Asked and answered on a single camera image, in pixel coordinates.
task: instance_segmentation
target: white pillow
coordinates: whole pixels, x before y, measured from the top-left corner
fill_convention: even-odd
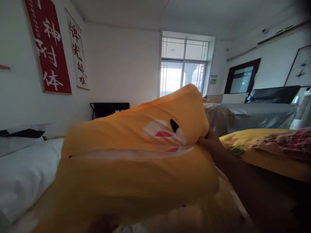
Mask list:
[[[13,223],[51,185],[62,146],[48,140],[0,157],[0,223]]]
[[[0,156],[43,141],[46,124],[22,125],[0,130]]]

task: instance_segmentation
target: picture frame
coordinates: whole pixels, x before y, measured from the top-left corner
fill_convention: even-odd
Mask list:
[[[298,49],[284,86],[311,86],[311,45]]]

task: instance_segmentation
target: yellow pillow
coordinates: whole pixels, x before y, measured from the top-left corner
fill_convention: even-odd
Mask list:
[[[288,129],[247,129],[220,137],[223,146],[237,159],[296,180],[311,182],[311,164],[305,161],[279,156],[270,152],[250,149],[257,140]]]
[[[134,109],[72,126],[56,179],[34,207],[37,231],[85,232],[103,214],[138,219],[218,191],[209,124],[190,84]]]

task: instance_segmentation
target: wall sign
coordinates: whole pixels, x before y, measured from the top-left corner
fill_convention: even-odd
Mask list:
[[[77,79],[77,87],[89,90],[88,86],[88,77],[86,75],[85,66],[84,66],[84,51],[83,51],[83,42],[82,42],[82,30],[71,17],[69,12],[67,12],[68,27],[70,33],[70,40],[72,46],[72,52],[75,62],[75,75]]]
[[[211,75],[210,84],[216,84],[217,75]]]
[[[56,9],[50,0],[25,0],[42,69],[44,91],[71,94]]]

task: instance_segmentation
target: hand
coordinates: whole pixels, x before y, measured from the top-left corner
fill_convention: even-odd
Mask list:
[[[212,128],[210,128],[205,138],[199,138],[198,144],[206,148],[214,156],[223,154],[225,151],[218,135]]]

